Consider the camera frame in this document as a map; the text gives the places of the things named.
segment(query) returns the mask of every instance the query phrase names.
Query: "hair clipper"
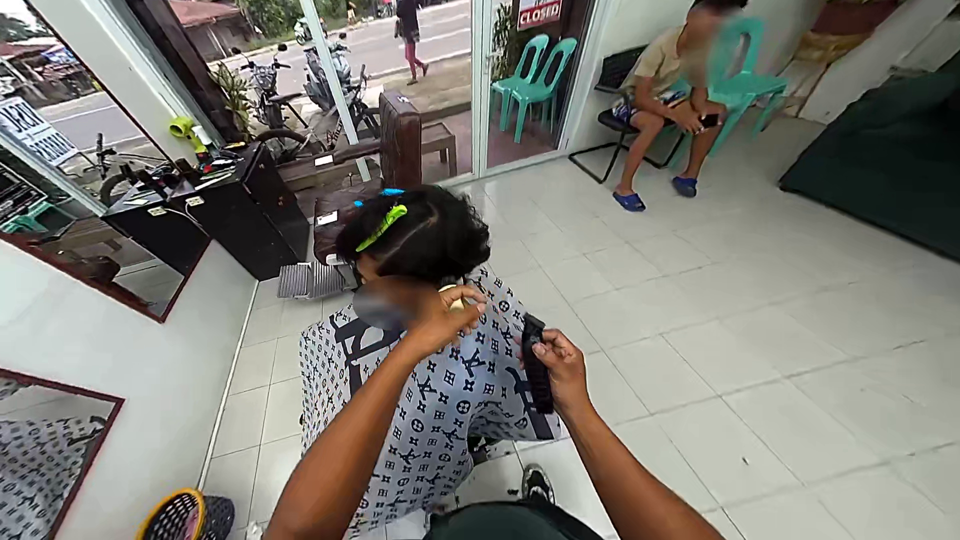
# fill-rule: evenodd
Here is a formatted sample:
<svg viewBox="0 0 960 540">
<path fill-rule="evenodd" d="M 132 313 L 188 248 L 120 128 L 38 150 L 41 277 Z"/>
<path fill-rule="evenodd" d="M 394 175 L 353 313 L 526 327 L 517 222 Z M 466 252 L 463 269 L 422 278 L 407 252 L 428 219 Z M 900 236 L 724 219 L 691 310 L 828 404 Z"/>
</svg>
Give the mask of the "hair clipper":
<svg viewBox="0 0 960 540">
<path fill-rule="evenodd" d="M 553 393 L 550 391 L 550 374 L 546 366 L 534 355 L 534 344 L 543 341 L 543 326 L 540 319 L 527 313 L 523 315 L 522 347 L 523 371 L 530 382 L 530 395 L 533 397 L 534 408 L 540 414 L 553 412 Z"/>
</svg>

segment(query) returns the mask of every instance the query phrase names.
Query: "beige shirt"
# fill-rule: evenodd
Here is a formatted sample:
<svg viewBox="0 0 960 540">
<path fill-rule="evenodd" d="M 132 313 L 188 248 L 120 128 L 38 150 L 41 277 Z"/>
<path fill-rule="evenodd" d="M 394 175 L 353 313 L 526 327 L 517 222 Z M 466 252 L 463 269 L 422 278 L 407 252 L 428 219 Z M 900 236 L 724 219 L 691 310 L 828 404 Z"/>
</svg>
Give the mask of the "beige shirt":
<svg viewBox="0 0 960 540">
<path fill-rule="evenodd" d="M 696 51 L 684 51 L 681 58 L 677 52 L 677 41 L 683 30 L 683 26 L 671 28 L 654 39 L 643 50 L 640 58 L 636 59 L 633 75 L 627 77 L 620 88 L 633 92 L 636 88 L 636 77 L 650 77 L 654 80 L 651 94 L 657 96 L 677 83 L 681 77 L 700 72 L 700 68 L 691 68 L 703 65 L 703 55 Z"/>
</svg>

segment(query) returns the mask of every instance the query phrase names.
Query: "sneaker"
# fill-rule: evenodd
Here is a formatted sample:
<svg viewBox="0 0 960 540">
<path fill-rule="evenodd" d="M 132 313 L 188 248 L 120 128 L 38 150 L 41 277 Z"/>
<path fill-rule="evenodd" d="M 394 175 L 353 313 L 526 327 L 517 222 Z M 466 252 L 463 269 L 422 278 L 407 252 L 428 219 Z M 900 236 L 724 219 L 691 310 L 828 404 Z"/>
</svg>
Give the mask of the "sneaker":
<svg viewBox="0 0 960 540">
<path fill-rule="evenodd" d="M 697 196 L 697 179 L 695 178 L 675 176 L 670 183 L 682 197 L 692 198 Z"/>
<path fill-rule="evenodd" d="M 531 463 L 523 468 L 523 483 L 520 487 L 520 494 L 525 500 L 543 499 L 554 504 L 553 486 L 546 477 L 546 472 L 536 463 Z"/>
</svg>

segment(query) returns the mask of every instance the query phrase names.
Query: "pink pants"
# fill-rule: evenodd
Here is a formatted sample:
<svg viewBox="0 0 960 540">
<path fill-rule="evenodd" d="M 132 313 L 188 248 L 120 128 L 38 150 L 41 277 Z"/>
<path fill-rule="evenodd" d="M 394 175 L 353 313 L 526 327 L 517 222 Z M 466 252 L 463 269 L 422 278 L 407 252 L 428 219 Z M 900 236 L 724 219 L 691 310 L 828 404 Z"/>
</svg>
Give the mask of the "pink pants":
<svg viewBox="0 0 960 540">
<path fill-rule="evenodd" d="M 416 79 L 417 66 L 423 67 L 423 62 L 417 60 L 417 44 L 415 42 L 407 41 L 406 53 L 407 62 L 410 63 L 410 73 L 413 74 L 414 79 Z"/>
</svg>

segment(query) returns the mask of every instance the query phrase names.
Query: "green hair clip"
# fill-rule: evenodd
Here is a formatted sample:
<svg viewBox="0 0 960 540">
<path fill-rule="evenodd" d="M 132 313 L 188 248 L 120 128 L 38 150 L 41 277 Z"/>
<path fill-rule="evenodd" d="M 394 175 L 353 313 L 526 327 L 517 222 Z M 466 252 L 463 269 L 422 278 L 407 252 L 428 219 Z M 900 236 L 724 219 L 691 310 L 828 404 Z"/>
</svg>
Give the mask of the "green hair clip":
<svg viewBox="0 0 960 540">
<path fill-rule="evenodd" d="M 383 218 L 383 223 L 376 228 L 376 231 L 370 235 L 370 238 L 367 238 L 359 246 L 357 246 L 357 253 L 362 252 L 363 250 L 370 247 L 377 238 L 384 234 L 387 229 L 390 229 L 390 226 L 400 218 L 400 216 L 407 215 L 407 208 L 404 205 L 396 205 L 387 212 L 387 216 Z"/>
</svg>

